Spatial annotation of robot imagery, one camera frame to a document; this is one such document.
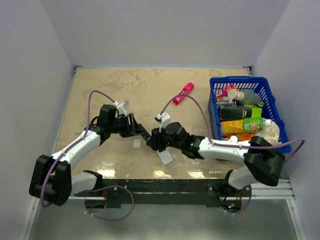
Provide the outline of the black remote control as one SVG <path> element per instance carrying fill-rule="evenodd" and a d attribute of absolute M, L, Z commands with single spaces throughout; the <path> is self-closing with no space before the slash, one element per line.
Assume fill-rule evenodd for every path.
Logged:
<path fill-rule="evenodd" d="M 141 123 L 139 123 L 138 126 L 139 126 L 139 129 L 141 130 L 142 138 L 147 143 L 150 140 L 151 135 L 148 133 L 148 131 L 143 127 L 143 125 Z"/>

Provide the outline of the white battery cover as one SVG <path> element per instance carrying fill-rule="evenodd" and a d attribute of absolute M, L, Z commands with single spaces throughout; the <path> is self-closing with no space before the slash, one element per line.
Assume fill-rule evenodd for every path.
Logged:
<path fill-rule="evenodd" d="M 134 148 L 140 148 L 141 147 L 141 140 L 139 138 L 135 138 L 133 140 L 133 147 Z"/>

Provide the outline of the white remote control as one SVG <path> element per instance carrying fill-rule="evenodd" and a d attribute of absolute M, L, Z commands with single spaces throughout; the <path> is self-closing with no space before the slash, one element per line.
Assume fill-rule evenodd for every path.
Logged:
<path fill-rule="evenodd" d="M 168 164 L 173 162 L 173 157 L 172 157 L 172 155 L 171 155 L 171 153 L 169 152 L 168 149 L 165 149 L 163 151 L 157 150 L 156 152 L 157 152 L 161 162 L 164 165 L 168 165 Z"/>

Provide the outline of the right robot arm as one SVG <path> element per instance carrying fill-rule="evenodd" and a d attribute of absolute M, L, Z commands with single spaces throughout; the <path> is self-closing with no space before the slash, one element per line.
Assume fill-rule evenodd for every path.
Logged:
<path fill-rule="evenodd" d="M 285 156 L 262 137 L 250 141 L 226 142 L 205 136 L 189 134 L 179 122 L 166 128 L 154 128 L 146 144 L 152 150 L 163 152 L 171 147 L 190 159 L 221 159 L 243 163 L 242 168 L 230 170 L 222 183 L 223 192 L 230 197 L 255 183 L 275 187 L 279 183 Z"/>

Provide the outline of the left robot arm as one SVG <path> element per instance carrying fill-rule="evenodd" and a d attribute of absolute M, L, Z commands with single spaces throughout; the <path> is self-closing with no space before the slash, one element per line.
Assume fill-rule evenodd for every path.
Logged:
<path fill-rule="evenodd" d="M 130 138 L 144 136 L 146 132 L 132 113 L 104 104 L 77 139 L 50 156 L 42 154 L 37 158 L 29 194 L 56 206 L 62 206 L 69 197 L 81 192 L 99 196 L 104 190 L 102 175 L 90 170 L 72 175 L 72 169 L 112 134 Z"/>

